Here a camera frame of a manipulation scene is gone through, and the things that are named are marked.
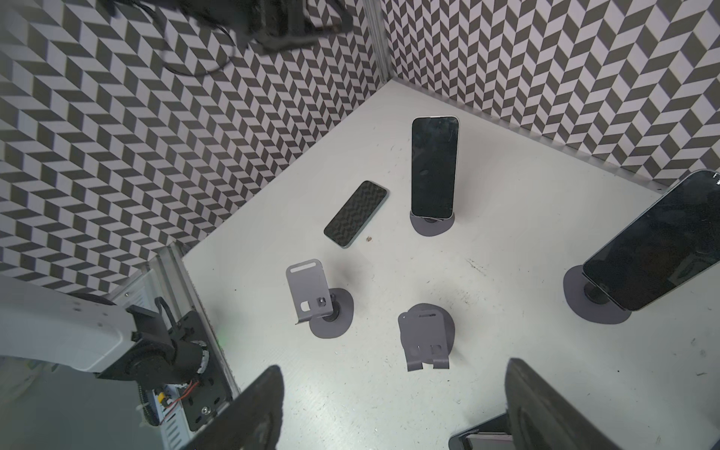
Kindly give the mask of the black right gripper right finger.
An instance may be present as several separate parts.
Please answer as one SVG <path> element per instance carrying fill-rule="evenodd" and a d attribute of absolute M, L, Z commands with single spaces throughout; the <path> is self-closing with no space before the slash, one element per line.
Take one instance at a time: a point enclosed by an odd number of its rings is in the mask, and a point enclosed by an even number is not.
<path fill-rule="evenodd" d="M 517 449 L 616 449 L 573 405 L 519 358 L 504 378 L 507 414 Z"/>

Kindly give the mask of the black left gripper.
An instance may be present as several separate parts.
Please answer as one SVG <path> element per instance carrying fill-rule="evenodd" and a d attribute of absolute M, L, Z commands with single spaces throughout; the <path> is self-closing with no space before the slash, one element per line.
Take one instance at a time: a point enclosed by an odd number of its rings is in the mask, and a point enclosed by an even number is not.
<path fill-rule="evenodd" d="M 170 9 L 210 29 L 234 31 L 238 49 L 251 46 L 259 54 L 311 48 L 320 39 L 354 29 L 353 15 L 341 1 L 326 3 L 339 15 L 339 22 L 323 26 L 311 22 L 304 1 L 102 1 L 100 4 L 112 16 L 116 16 L 119 5 L 135 7 L 148 14 L 153 14 L 156 7 Z"/>

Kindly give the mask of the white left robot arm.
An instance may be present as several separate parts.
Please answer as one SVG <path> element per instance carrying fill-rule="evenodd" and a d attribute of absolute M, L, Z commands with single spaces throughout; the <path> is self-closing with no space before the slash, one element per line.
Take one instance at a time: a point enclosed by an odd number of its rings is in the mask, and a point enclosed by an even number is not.
<path fill-rule="evenodd" d="M 106 371 L 139 330 L 95 301 L 194 246 L 379 82 L 348 33 L 262 55 L 138 1 L 1 5 L 1 352 Z"/>

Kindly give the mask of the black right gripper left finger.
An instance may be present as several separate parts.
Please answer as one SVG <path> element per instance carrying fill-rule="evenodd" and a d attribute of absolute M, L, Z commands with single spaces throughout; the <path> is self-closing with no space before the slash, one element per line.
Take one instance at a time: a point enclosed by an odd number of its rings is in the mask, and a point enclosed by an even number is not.
<path fill-rule="evenodd" d="M 268 367 L 184 449 L 275 450 L 281 436 L 284 392 L 281 368 Z"/>

